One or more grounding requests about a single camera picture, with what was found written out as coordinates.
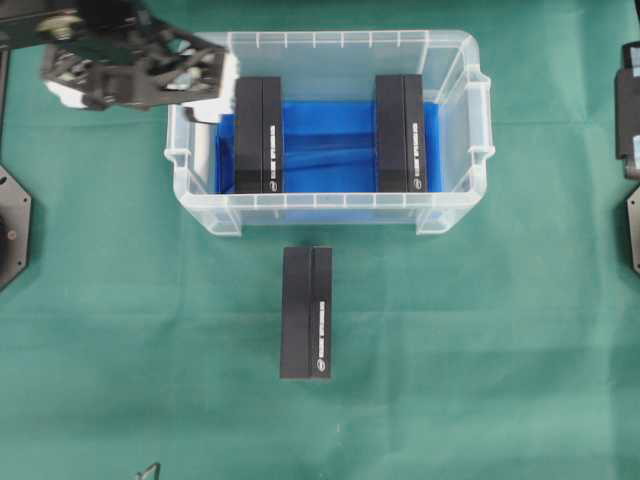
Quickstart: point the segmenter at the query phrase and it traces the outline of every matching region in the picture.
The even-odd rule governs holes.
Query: black hexagonal plate
[[[631,229],[633,269],[640,273],[640,188],[627,199],[627,211],[629,212],[629,227]]]
[[[6,230],[6,259],[0,267],[0,290],[27,266],[31,196],[0,167],[0,217]]]

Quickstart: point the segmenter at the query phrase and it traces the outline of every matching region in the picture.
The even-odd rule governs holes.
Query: blue plastic liner
[[[424,104],[430,192],[442,191],[438,105]],[[375,103],[285,102],[284,191],[375,192]],[[216,193],[233,193],[234,116],[215,137]]]

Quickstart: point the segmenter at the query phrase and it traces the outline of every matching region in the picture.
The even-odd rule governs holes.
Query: clear plastic storage box
[[[279,76],[283,101],[371,101],[375,76],[422,75],[424,100],[438,104],[442,191],[437,193],[216,194],[216,125],[169,107],[166,157],[176,197],[209,232],[244,225],[414,223],[418,234],[455,225],[487,188],[495,153],[491,80],[478,44],[461,31],[205,33],[239,59],[242,76]]]

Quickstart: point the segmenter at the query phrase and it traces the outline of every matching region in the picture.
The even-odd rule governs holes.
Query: black rectangular block
[[[426,192],[421,75],[376,77],[378,192]]]
[[[284,250],[280,378],[331,377],[331,269],[330,248]]]
[[[235,193],[282,193],[282,89],[279,77],[236,82]]]

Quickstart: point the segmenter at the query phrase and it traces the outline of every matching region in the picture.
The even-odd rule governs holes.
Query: green tablecloth
[[[13,57],[2,162],[34,198],[0,296],[0,476],[636,479],[640,277],[613,77],[627,1],[151,1],[196,31],[458,28],[493,79],[486,197],[410,226],[209,235],[165,109],[66,110]],[[282,249],[334,248],[334,378],[278,379]]]

